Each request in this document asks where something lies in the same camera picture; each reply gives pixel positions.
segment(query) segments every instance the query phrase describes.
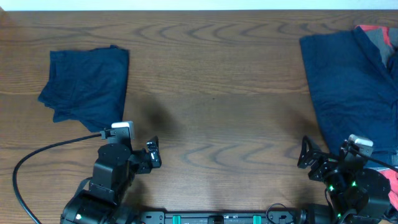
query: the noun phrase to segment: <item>navy blue cloth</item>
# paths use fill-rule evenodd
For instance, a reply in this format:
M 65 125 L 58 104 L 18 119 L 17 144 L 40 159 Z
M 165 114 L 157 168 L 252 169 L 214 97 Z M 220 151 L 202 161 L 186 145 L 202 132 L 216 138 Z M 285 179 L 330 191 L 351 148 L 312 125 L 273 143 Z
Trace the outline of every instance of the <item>navy blue cloth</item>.
M 310 94 L 332 153 L 350 134 L 374 142 L 372 157 L 397 165 L 398 54 L 387 68 L 361 28 L 300 39 Z M 368 167 L 380 167 L 368 162 Z
M 54 122 L 79 120 L 91 132 L 122 121 L 129 52 L 114 45 L 50 53 L 49 81 L 39 101 L 54 109 Z

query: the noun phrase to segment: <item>wooden table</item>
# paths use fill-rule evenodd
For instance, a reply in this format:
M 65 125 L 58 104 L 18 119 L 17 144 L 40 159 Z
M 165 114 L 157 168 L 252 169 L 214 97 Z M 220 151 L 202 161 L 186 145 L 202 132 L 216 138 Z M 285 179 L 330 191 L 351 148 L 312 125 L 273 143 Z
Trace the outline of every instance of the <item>wooden table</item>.
M 160 139 L 161 169 L 139 175 L 126 202 L 174 210 L 265 210 L 325 203 L 296 167 L 301 138 L 326 150 L 299 46 L 304 35 L 358 24 L 396 26 L 396 11 L 3 12 L 0 25 L 0 223 L 32 223 L 11 184 L 34 149 L 90 133 L 53 123 L 37 101 L 51 50 L 116 44 L 130 50 L 124 120 L 142 147 Z M 100 139 L 58 147 L 20 169 L 21 194 L 43 223 L 59 223 L 91 176 Z

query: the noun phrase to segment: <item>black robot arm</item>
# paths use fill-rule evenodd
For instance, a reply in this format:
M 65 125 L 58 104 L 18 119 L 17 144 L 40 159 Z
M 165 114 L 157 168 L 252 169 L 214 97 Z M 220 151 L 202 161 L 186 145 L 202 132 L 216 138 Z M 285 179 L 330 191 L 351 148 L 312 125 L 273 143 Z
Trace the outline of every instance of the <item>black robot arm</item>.
M 80 184 L 75 196 L 65 207 L 60 223 L 137 221 L 137 212 L 121 206 L 121 200 L 135 174 L 148 174 L 153 168 L 162 165 L 159 140 L 155 136 L 147 141 L 148 151 L 135 151 L 131 147 L 131 139 L 134 138 L 132 122 L 115 123 L 113 127 L 101 131 L 102 139 L 107 139 L 108 144 L 98 149 L 93 177 Z M 88 190 L 83 190 L 88 181 Z
M 303 138 L 297 166 L 310 166 L 310 180 L 326 185 L 325 194 L 329 193 L 333 205 L 330 223 L 379 223 L 389 210 L 389 180 L 374 169 L 364 168 L 372 151 L 372 141 L 353 134 L 344 141 L 338 156 L 321 152 L 311 139 Z

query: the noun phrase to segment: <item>folded blue shorts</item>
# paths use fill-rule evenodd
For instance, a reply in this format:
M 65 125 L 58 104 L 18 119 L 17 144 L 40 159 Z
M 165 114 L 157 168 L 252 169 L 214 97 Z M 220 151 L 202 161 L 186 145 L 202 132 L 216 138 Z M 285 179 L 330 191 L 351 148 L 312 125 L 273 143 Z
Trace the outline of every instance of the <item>folded blue shorts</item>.
M 49 81 L 39 101 L 54 109 L 54 122 L 79 120 L 91 132 L 122 121 L 129 52 L 112 45 L 50 53 Z
M 350 134 L 374 142 L 372 157 L 398 165 L 398 54 L 382 63 L 360 28 L 300 39 L 310 94 L 330 152 Z M 369 161 L 368 167 L 380 167 Z

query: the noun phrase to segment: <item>green connector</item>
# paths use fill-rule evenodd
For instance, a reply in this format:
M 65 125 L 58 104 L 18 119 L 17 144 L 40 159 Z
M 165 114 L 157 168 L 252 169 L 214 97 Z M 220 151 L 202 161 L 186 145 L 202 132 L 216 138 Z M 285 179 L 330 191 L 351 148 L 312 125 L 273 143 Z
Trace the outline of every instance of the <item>green connector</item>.
M 261 216 L 253 215 L 253 224 L 261 224 Z
M 181 216 L 173 215 L 173 224 L 181 224 Z

